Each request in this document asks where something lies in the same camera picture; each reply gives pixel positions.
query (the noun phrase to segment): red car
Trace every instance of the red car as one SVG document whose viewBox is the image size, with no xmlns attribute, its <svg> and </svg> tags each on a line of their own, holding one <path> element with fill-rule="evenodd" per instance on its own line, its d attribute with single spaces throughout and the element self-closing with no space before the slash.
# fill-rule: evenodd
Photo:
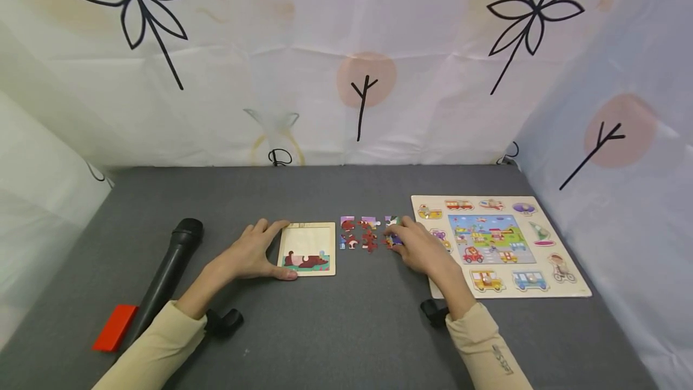
<svg viewBox="0 0 693 390">
<path fill-rule="evenodd" d="M 484 257 L 481 256 L 479 250 L 477 250 L 476 247 L 467 247 L 464 250 L 464 255 L 462 256 L 462 259 L 467 261 L 468 264 L 472 263 L 472 261 L 477 261 L 478 263 L 484 262 Z"/>
</svg>

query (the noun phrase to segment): black clip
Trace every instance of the black clip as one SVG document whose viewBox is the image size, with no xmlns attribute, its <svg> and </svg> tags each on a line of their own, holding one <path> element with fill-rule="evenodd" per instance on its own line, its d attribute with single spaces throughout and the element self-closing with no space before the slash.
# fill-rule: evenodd
<svg viewBox="0 0 693 390">
<path fill-rule="evenodd" d="M 444 300 L 425 300 L 420 305 L 421 312 L 426 315 L 428 321 L 433 328 L 441 328 L 445 326 L 445 317 L 448 316 L 450 311 L 448 310 L 448 305 Z"/>
<path fill-rule="evenodd" d="M 243 315 L 236 309 L 231 309 L 224 317 L 220 317 L 212 309 L 209 309 L 205 314 L 207 316 L 205 331 L 215 339 L 233 336 L 234 332 L 243 325 Z"/>
</svg>

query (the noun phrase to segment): microphone handle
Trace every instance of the microphone handle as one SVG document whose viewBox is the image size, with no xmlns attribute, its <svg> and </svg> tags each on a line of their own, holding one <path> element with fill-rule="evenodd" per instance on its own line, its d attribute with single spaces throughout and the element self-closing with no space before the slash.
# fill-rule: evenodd
<svg viewBox="0 0 693 390">
<path fill-rule="evenodd" d="M 192 255 L 190 248 L 181 244 L 175 244 L 168 248 L 159 270 L 156 271 L 149 289 L 142 298 L 140 309 L 137 311 L 132 327 L 128 330 L 123 344 L 120 345 L 118 357 L 140 337 L 166 302 L 172 298 Z"/>
</svg>

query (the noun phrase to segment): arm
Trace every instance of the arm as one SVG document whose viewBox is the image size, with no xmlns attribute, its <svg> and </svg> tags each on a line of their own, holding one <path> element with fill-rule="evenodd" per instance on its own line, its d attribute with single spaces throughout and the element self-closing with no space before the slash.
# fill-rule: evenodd
<svg viewBox="0 0 693 390">
<path fill-rule="evenodd" d="M 265 254 L 287 224 L 276 221 L 268 227 L 268 221 L 262 218 L 256 225 L 247 226 L 231 247 L 207 264 L 178 302 L 169 302 L 161 309 L 94 390 L 161 389 L 205 336 L 205 312 L 220 289 L 234 279 L 271 276 L 295 280 L 296 271 L 270 264 Z"/>
<path fill-rule="evenodd" d="M 397 235 L 403 246 L 394 252 L 412 270 L 427 274 L 448 303 L 448 331 L 476 390 L 532 390 L 515 357 L 498 334 L 498 326 L 469 290 L 460 266 L 439 240 L 410 217 L 402 226 L 389 226 L 386 235 Z"/>
</svg>

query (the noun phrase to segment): pink circle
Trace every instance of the pink circle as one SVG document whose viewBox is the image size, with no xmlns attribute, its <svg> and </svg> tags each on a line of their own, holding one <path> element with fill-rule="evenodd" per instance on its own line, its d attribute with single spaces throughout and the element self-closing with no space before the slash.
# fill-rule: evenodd
<svg viewBox="0 0 693 390">
<path fill-rule="evenodd" d="M 590 161 L 602 167 L 624 167 L 637 162 L 652 145 L 657 117 L 638 95 L 618 94 L 599 109 L 587 126 L 585 153 L 599 145 L 600 130 L 602 146 Z M 606 139 L 610 133 L 612 139 Z"/>
</svg>

